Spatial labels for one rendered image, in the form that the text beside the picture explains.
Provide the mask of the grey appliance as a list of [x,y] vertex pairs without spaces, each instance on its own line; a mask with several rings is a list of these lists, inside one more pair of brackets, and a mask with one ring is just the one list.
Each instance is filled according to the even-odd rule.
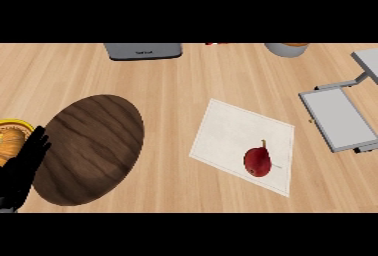
[[105,43],[114,61],[170,59],[182,56],[180,43]]

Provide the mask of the yellow bowl with orange food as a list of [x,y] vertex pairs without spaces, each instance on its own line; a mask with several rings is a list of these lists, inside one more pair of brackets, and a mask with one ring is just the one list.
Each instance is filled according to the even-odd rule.
[[34,127],[24,120],[0,120],[0,167],[18,155],[32,131]]

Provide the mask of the grey tiered shelf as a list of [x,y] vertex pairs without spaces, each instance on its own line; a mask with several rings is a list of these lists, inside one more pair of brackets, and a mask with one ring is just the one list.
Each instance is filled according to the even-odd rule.
[[359,50],[351,57],[363,70],[362,74],[353,80],[316,86],[312,91],[298,94],[332,153],[378,150],[378,133],[344,91],[366,78],[378,85],[378,48]]

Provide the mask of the white placemat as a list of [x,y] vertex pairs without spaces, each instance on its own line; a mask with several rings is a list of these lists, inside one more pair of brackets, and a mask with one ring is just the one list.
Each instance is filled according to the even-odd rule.
[[[272,169],[254,177],[244,155],[267,147]],[[294,126],[216,99],[210,100],[189,156],[255,185],[289,196]]]

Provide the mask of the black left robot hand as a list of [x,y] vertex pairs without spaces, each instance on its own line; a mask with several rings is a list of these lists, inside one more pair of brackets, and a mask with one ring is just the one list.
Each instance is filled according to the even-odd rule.
[[18,155],[0,167],[0,208],[19,209],[25,203],[35,172],[52,143],[38,126],[32,131]]

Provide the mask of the dark oval wooden board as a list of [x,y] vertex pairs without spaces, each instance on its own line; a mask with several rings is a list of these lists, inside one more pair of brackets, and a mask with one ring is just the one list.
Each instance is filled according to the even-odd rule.
[[34,178],[41,198],[86,204],[111,192],[136,164],[145,138],[142,115],[117,95],[74,102],[46,125],[52,147]]

